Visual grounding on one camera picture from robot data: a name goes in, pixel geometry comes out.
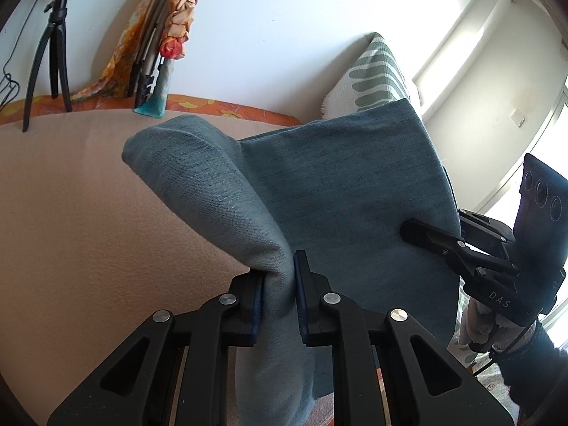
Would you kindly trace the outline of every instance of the window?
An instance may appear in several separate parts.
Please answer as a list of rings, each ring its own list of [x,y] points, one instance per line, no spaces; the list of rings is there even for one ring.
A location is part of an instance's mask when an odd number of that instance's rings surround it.
[[[568,89],[565,88],[542,136],[538,139],[534,148],[528,149],[528,151],[562,176],[568,178],[567,145]],[[521,165],[507,182],[506,191],[503,195],[486,211],[487,216],[513,227],[521,200],[519,187],[522,176],[523,167]],[[558,290],[556,306],[549,315],[542,319],[542,324],[556,346],[568,344],[568,279]]]

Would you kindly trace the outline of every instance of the black sleeve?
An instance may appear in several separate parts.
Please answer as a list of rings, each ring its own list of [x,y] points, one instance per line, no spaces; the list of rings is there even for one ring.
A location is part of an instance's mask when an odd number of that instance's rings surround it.
[[[491,355],[499,365],[510,398],[531,416],[568,367],[568,355],[555,348],[540,323],[523,348],[511,354]]]

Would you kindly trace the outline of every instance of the orange floral fabric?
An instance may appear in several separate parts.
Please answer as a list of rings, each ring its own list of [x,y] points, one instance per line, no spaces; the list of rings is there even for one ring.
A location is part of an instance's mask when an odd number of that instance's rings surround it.
[[[72,102],[91,98],[95,95],[113,96],[115,98],[126,96],[132,64],[138,50],[138,42],[142,36],[144,22],[153,1],[142,0],[138,3],[102,75],[95,83],[72,95]]]
[[[73,112],[95,109],[132,109],[134,98],[107,98],[95,96],[85,101],[73,104]],[[238,105],[228,102],[215,101],[213,99],[193,98],[181,94],[170,94],[166,104],[167,110],[176,110],[185,113],[203,113],[221,117],[234,117],[242,120],[262,121],[273,125],[296,126],[301,123],[289,115],[269,112],[247,105]],[[24,101],[16,101],[7,105],[0,112],[0,125],[20,121],[23,118]],[[32,117],[50,115],[53,113],[65,113],[61,96],[52,99],[51,96],[36,96],[33,98]]]
[[[195,5],[197,0],[168,0],[170,15],[166,20],[160,43],[162,57],[175,60],[184,58],[184,43],[189,39]]]

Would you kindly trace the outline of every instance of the person's arm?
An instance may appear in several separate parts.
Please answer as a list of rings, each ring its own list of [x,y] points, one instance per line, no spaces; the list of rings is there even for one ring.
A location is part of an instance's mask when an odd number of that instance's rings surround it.
[[[568,367],[568,354],[555,348],[540,323],[525,346],[506,354],[492,351],[491,356],[510,387],[511,400],[526,416],[537,411]],[[568,397],[565,401],[568,414]]]
[[[540,322],[530,326],[517,341],[522,327],[470,298],[462,315],[459,347],[466,349],[471,342],[487,343],[496,325],[500,329],[490,355],[510,388],[511,400],[530,417],[527,426],[568,424],[568,354],[555,348]]]

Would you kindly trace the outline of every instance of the blue towel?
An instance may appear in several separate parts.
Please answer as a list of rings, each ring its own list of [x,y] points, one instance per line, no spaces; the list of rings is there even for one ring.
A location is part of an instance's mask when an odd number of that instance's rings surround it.
[[[448,180],[406,99],[240,141],[181,116],[130,138],[122,158],[204,238],[269,272],[258,343],[237,352],[242,426],[300,426],[333,390],[330,349],[300,339],[296,249],[333,290],[374,311],[402,307],[450,341],[458,276],[399,236],[409,218],[459,235]]]

